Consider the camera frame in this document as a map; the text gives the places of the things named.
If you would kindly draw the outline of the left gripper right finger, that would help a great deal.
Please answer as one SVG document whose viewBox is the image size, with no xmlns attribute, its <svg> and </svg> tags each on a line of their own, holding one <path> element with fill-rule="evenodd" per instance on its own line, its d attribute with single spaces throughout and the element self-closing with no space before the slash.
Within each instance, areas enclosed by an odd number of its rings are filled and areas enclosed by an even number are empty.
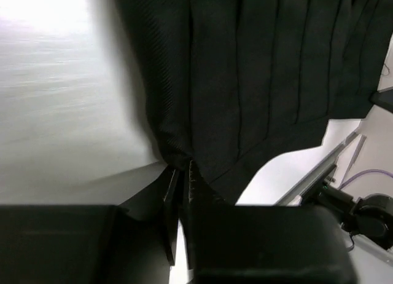
<svg viewBox="0 0 393 284">
<path fill-rule="evenodd" d="M 236 269 L 235 207 L 228 204 L 189 162 L 182 198 L 182 223 L 189 269 L 195 275 L 231 275 Z"/>
</svg>

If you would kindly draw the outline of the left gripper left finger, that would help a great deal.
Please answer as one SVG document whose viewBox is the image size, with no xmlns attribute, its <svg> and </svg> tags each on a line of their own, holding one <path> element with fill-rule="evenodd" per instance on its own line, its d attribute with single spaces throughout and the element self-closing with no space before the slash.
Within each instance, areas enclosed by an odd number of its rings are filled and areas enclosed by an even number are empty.
<svg viewBox="0 0 393 284">
<path fill-rule="evenodd" d="M 163 236 L 166 256 L 170 266 L 173 266 L 176 261 L 177 228 L 179 220 L 179 190 L 177 186 L 178 179 L 179 171 L 171 170 L 168 188 L 163 198 Z"/>
</svg>

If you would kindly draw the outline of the black pleated skirt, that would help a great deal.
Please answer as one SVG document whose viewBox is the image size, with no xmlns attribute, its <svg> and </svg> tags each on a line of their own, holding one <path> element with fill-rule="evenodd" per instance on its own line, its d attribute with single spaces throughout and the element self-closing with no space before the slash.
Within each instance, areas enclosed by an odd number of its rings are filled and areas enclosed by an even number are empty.
<svg viewBox="0 0 393 284">
<path fill-rule="evenodd" d="M 392 0 L 115 0 L 165 162 L 235 203 L 331 119 L 372 108 Z"/>
</svg>

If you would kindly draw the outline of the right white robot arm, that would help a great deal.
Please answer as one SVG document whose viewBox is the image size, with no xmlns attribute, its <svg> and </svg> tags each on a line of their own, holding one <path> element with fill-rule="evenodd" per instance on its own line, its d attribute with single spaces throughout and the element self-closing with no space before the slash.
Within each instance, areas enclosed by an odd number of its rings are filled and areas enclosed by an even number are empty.
<svg viewBox="0 0 393 284">
<path fill-rule="evenodd" d="M 364 235 L 384 250 L 392 247 L 392 197 L 373 194 L 355 200 L 341 190 L 323 186 L 316 203 L 328 208 L 350 235 Z"/>
</svg>

